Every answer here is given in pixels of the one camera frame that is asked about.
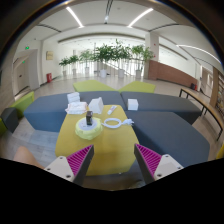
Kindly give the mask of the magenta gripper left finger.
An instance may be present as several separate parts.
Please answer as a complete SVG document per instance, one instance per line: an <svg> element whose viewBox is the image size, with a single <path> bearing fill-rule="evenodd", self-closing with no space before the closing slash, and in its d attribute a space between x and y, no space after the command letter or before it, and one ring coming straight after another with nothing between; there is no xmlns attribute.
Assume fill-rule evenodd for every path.
<svg viewBox="0 0 224 224"><path fill-rule="evenodd" d="M89 145L67 157L59 156L45 168L45 171L81 186L93 155L94 146Z"/></svg>

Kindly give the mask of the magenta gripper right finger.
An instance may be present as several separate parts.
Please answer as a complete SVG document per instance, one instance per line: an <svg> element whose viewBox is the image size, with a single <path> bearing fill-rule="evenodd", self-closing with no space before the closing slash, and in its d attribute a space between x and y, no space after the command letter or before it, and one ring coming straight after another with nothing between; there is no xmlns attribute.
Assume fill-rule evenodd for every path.
<svg viewBox="0 0 224 224"><path fill-rule="evenodd" d="M140 144L134 145L134 154L146 184L183 169L169 154L160 155Z"/></svg>

